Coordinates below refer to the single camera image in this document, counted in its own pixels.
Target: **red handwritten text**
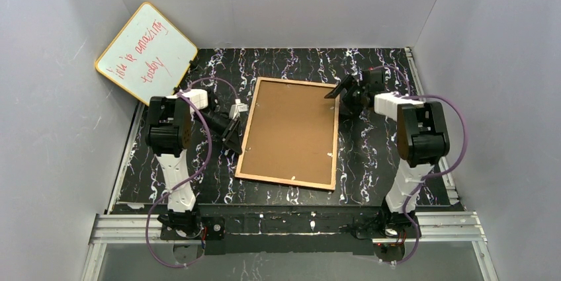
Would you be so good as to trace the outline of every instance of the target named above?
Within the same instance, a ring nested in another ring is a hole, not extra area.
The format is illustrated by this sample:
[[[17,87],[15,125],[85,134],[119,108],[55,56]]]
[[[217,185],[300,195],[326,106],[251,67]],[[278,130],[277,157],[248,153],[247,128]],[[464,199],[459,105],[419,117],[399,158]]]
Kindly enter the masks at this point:
[[[151,42],[159,33],[165,30],[165,35],[167,35],[168,30],[161,22],[154,20],[152,23],[152,28],[146,28],[144,35],[138,40],[136,47],[134,48],[139,54],[142,54],[146,50],[146,46]]]
[[[133,57],[132,57],[132,54],[126,54],[125,57],[119,56],[119,58],[124,58],[124,59],[126,59],[127,61],[136,61],[136,58],[133,58]]]
[[[113,68],[106,68],[107,71],[115,74],[117,77],[124,79],[124,72],[126,71],[126,66],[124,64],[117,65],[117,69],[113,71]]]
[[[146,62],[146,66],[148,66],[148,71],[146,72],[146,75],[140,77],[142,78],[143,83],[151,83],[154,79],[154,75],[156,74],[156,69],[159,68],[164,68],[167,74],[171,77],[171,74],[167,70],[167,67],[163,64],[163,62],[159,58],[156,58],[156,60],[151,63]]]

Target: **table surface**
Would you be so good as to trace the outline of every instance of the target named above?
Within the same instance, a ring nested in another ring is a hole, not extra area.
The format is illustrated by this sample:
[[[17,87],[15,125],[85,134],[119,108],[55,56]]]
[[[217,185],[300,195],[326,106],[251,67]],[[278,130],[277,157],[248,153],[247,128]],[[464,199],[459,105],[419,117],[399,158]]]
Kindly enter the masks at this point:
[[[199,67],[189,71],[182,88],[200,77],[220,77],[231,82],[242,102],[247,104],[251,104],[257,77],[336,84],[348,73],[359,75],[361,70],[378,65],[399,67],[410,79],[413,94],[417,91],[404,49],[209,49],[199,50],[196,61]],[[226,84],[207,81],[202,85],[214,89],[220,110],[229,110],[234,96]],[[406,84],[388,69],[386,89],[405,93]],[[140,125],[138,130],[131,131],[136,137],[128,156],[118,204],[152,204],[165,188],[157,160],[145,143],[147,107],[139,108]],[[242,131],[246,122],[247,113],[242,113]],[[217,145],[213,145],[209,166],[192,183],[197,202],[201,204],[379,206],[392,186],[399,162],[396,123],[369,110],[355,119],[339,119],[334,191],[236,179],[237,155],[222,148],[218,141],[214,143]],[[202,165],[206,148],[202,126],[195,123],[191,147],[187,151],[190,174]],[[450,205],[443,180],[427,181],[417,203]]]

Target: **gray wall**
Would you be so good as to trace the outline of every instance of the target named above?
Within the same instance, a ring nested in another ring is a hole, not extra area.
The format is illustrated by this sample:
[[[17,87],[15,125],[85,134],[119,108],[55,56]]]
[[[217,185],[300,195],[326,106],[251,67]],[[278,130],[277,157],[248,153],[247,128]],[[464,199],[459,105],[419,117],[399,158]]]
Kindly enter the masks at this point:
[[[560,38],[561,0],[437,0],[414,48],[425,89],[468,119],[455,179],[502,280],[561,275]]]
[[[78,280],[136,104],[93,68],[122,0],[0,0],[2,280]]]
[[[435,0],[123,0],[152,2],[199,48],[404,47]]]

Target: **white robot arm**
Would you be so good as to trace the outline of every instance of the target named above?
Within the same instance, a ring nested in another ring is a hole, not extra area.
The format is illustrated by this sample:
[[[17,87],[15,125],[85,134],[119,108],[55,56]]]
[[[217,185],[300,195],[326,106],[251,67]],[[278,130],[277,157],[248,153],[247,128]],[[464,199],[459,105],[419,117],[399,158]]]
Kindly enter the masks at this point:
[[[148,146],[158,160],[166,190],[171,190],[189,177],[187,169],[187,149],[191,138],[191,118],[194,108],[183,99],[189,99],[200,111],[209,128],[220,134],[225,146],[241,153],[239,143],[239,113],[247,106],[239,99],[229,113],[215,112],[216,101],[212,91],[189,89],[167,97],[152,97],[148,108]],[[189,182],[168,197],[168,212],[184,214],[191,212],[195,205],[195,195]]]
[[[361,75],[360,80],[346,76],[325,97],[335,98],[341,94],[343,114],[358,116],[365,108],[372,108],[397,122],[400,163],[382,209],[388,221],[397,226],[409,225],[404,212],[414,217],[419,193],[411,196],[404,208],[408,196],[450,149],[442,105],[385,92],[382,71],[362,71]]]

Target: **cork board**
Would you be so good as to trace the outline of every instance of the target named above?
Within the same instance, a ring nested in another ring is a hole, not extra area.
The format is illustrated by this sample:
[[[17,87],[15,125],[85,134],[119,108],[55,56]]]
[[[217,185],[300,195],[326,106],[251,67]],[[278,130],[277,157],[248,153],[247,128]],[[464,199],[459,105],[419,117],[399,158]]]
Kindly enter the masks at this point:
[[[333,190],[339,97],[335,85],[257,78],[236,177]]]

